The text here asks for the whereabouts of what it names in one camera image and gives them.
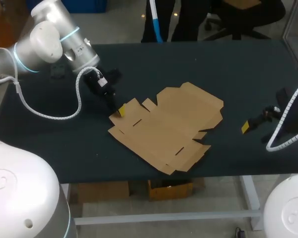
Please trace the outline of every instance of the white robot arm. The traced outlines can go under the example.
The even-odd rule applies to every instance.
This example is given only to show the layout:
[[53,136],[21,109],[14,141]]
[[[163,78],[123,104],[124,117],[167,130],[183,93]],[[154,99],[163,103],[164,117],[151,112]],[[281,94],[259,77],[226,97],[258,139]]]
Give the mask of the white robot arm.
[[2,142],[0,238],[77,238],[52,168],[40,157]]
[[18,73],[38,73],[43,65],[55,63],[64,55],[73,73],[77,75],[77,112],[63,118],[38,113],[27,105],[20,86],[15,83],[24,106],[31,112],[49,119],[70,119],[80,111],[78,83],[83,77],[92,93],[105,100],[112,112],[118,111],[122,115],[123,102],[117,102],[112,87],[121,76],[120,73],[117,70],[104,72],[97,68],[100,60],[98,54],[89,40],[81,35],[79,27],[74,24],[62,2],[44,0],[33,8],[31,15],[35,22],[31,32],[11,48],[0,48],[0,83],[12,77],[16,78],[13,79],[16,82]]

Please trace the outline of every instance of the cardboard box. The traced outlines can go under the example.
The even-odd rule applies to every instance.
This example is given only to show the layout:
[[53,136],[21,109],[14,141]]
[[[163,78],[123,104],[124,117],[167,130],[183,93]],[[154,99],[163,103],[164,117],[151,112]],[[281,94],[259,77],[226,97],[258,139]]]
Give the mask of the cardboard box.
[[186,198],[192,195],[193,183],[183,181],[150,181],[148,180],[148,192],[151,201],[162,201]]
[[2,0],[0,4],[0,47],[15,43],[29,18],[25,0]]
[[214,128],[223,119],[224,103],[189,82],[165,88],[157,102],[146,99],[142,107],[131,100],[123,118],[109,117],[115,124],[109,132],[158,170],[169,175],[186,172],[210,148],[193,139],[202,139],[206,132],[201,130]]
[[241,10],[248,9],[258,4],[261,4],[260,0],[224,0],[224,1]]
[[79,183],[77,189],[79,203],[125,199],[129,197],[127,181]]

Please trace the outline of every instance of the flattened cardboard box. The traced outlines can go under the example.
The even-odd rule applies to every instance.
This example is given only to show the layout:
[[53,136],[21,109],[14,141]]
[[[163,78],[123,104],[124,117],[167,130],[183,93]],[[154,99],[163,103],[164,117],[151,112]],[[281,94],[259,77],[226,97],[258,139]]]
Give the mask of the flattened cardboard box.
[[210,145],[202,139],[223,118],[223,101],[187,82],[180,88],[167,87],[157,94],[158,105],[146,99],[126,104],[125,116],[109,118],[115,124],[108,131],[156,169],[170,175],[188,171]]

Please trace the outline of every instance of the dark table surface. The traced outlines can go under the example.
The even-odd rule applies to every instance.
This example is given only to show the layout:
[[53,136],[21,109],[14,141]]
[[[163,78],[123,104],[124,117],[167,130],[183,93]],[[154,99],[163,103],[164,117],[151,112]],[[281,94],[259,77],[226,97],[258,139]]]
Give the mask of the dark table surface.
[[[44,158],[61,183],[136,179],[184,179],[209,176],[298,173],[298,142],[274,153],[260,139],[277,122],[241,134],[241,127],[263,108],[276,105],[275,93],[298,87],[298,71],[279,41],[224,41],[95,46],[102,67],[119,68],[117,84],[126,101],[140,102],[165,87],[191,82],[224,101],[223,121],[206,136],[209,152],[187,173],[167,176],[116,141],[108,109],[81,84],[82,111],[74,119],[40,118],[21,104],[9,85],[0,107],[0,140]],[[75,77],[52,79],[51,70],[21,77],[28,104],[54,116],[77,107]]]

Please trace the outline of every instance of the black pants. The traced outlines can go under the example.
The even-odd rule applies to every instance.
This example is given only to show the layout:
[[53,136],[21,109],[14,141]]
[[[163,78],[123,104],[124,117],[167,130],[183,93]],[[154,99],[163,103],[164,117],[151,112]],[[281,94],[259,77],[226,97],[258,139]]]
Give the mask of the black pants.
[[[155,0],[160,34],[164,42],[169,35],[169,25],[175,0]],[[210,10],[210,0],[181,0],[179,22],[172,35],[172,41],[197,41],[199,26]],[[142,43],[156,42],[152,24],[150,2],[147,0],[146,22]]]

